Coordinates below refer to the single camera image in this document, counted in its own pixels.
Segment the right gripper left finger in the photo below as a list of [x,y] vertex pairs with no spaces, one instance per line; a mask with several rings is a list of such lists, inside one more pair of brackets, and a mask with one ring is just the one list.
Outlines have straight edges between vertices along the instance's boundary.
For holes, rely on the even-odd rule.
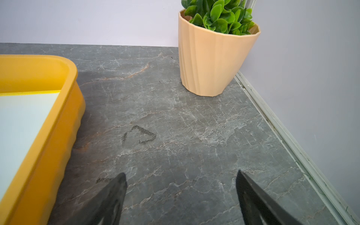
[[118,225],[127,187],[125,173],[119,173],[64,224]]

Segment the yellow-framed whiteboard back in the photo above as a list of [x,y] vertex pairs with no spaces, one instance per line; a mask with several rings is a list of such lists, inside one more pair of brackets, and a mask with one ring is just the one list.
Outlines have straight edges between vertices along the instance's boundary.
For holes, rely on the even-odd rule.
[[59,93],[40,91],[1,94],[1,199]]

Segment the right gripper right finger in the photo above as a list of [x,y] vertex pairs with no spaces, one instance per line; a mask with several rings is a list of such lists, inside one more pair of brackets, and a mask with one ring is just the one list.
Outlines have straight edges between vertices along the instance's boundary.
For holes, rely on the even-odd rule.
[[299,225],[300,222],[285,211],[247,174],[238,171],[236,191],[246,225]]

